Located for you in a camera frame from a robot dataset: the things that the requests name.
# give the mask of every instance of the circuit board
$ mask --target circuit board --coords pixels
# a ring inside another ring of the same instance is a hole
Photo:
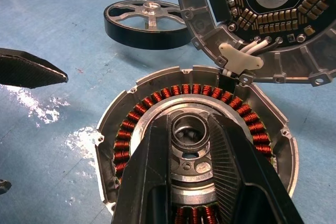
[[[280,47],[307,41],[335,19],[336,0],[226,0],[235,33],[246,42],[256,36],[281,37]]]

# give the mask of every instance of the black tool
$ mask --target black tool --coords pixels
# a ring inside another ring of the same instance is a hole
[[[0,48],[0,84],[33,89],[67,81],[66,73],[44,59]]]
[[[224,116],[209,115],[219,223],[303,223],[279,176]],[[155,120],[126,166],[112,224],[171,223],[168,116]]]

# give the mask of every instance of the blue surface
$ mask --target blue surface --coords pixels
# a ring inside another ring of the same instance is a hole
[[[0,88],[0,177],[13,183],[0,196],[1,224],[110,223],[87,150],[91,129],[135,80],[171,66],[213,65],[191,45],[146,51],[113,42],[102,12],[117,1],[0,0],[0,47],[43,57],[69,75],[67,84],[36,90]],[[298,141],[300,214],[306,223],[335,223],[336,82],[259,86]]]

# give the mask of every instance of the copper winding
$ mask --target copper winding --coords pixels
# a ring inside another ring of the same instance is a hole
[[[141,115],[131,111],[130,113],[128,113],[127,117],[128,119],[137,122],[140,119]]]
[[[209,85],[204,85],[202,89],[202,94],[207,95],[208,97],[211,95],[212,87]]]
[[[261,143],[269,143],[270,139],[267,133],[259,133],[252,135],[253,137],[253,142],[256,144],[261,144]]]
[[[113,154],[113,161],[120,161],[123,159],[130,158],[130,153],[128,151],[119,151]]]
[[[126,130],[133,130],[135,128],[135,123],[128,120],[124,120],[120,126]]]
[[[160,93],[158,92],[154,92],[152,94],[152,98],[155,102],[161,102],[163,99],[162,99],[162,96],[160,95]]]
[[[211,207],[205,207],[205,223],[216,224],[215,212]]]
[[[161,90],[161,95],[163,96],[163,98],[168,98],[168,97],[172,96],[172,94],[171,94],[171,92],[168,88],[162,89]]]
[[[250,124],[248,126],[248,129],[250,130],[251,133],[255,133],[255,132],[264,131],[266,128],[262,122],[257,122],[257,123]]]
[[[177,209],[174,224],[185,224],[183,212],[184,211],[182,207],[179,207]]]
[[[243,116],[243,119],[245,123],[249,124],[249,123],[257,121],[259,119],[259,116],[256,112],[252,112],[252,113],[247,114],[246,116]]]
[[[265,154],[265,155],[272,155],[272,149],[268,145],[256,145],[256,149]]]
[[[127,165],[127,162],[123,162],[118,165],[115,165],[114,169],[116,173],[121,173],[125,169],[126,165]]]
[[[147,108],[138,103],[136,106],[134,106],[134,110],[143,115],[147,111]]]
[[[220,97],[220,100],[227,103],[229,100],[231,100],[232,94],[228,91],[225,91],[224,94]]]
[[[113,149],[126,149],[130,147],[129,141],[117,140],[114,142]]]
[[[251,107],[247,104],[243,104],[240,106],[236,111],[238,112],[239,115],[245,115],[249,112],[251,112]]]
[[[201,85],[194,84],[192,92],[193,94],[201,94]]]
[[[222,94],[222,90],[220,88],[214,88],[212,91],[211,97],[218,99]]]
[[[189,224],[199,224],[199,217],[197,208],[192,208],[189,217]]]
[[[132,132],[119,130],[118,133],[117,133],[117,138],[130,139],[131,135],[132,135]]]
[[[182,94],[190,94],[190,86],[189,84],[182,85]]]
[[[243,101],[239,97],[234,97],[229,103],[229,106],[235,110],[241,105],[242,102]]]
[[[154,105],[154,102],[153,102],[152,99],[150,99],[149,97],[146,97],[145,99],[143,99],[142,103],[143,103],[147,108],[150,108],[151,106]]]
[[[179,94],[181,94],[180,86],[178,86],[178,85],[172,86],[172,94],[173,95],[179,95]]]

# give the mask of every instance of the black pulley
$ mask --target black pulley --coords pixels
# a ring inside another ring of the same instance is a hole
[[[124,24],[129,18],[144,18],[143,28]],[[127,0],[114,3],[104,11],[105,31],[110,38],[126,46],[163,50],[188,44],[191,36],[178,5],[156,0]],[[158,27],[160,19],[176,22],[176,28]]]

